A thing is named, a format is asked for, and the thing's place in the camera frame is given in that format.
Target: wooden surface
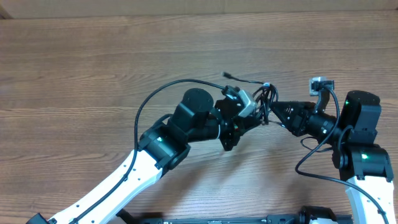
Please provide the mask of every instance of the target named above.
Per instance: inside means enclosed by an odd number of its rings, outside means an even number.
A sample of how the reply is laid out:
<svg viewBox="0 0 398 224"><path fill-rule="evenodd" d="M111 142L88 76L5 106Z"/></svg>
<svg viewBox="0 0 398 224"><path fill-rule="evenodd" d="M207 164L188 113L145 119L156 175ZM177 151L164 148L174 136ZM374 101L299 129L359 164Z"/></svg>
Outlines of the wooden surface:
<svg viewBox="0 0 398 224"><path fill-rule="evenodd" d="M271 82L282 101L315 101L308 79L319 75L335 80L340 105L350 90L379 95L376 142L398 174L397 11L8 20L0 21L0 222L51 217L108 176L131 150L138 106L164 83L257 88L221 71ZM176 85L149 102L139 132L192 86L221 97L207 86ZM195 143L126 209L173 218L260 217L302 205L350 213L342 185L294 172L306 153L300 138L274 124L231 152L218 141ZM330 153L303 169L338 177Z"/></svg>
<svg viewBox="0 0 398 224"><path fill-rule="evenodd" d="M398 0L0 0L16 19L394 10Z"/></svg>

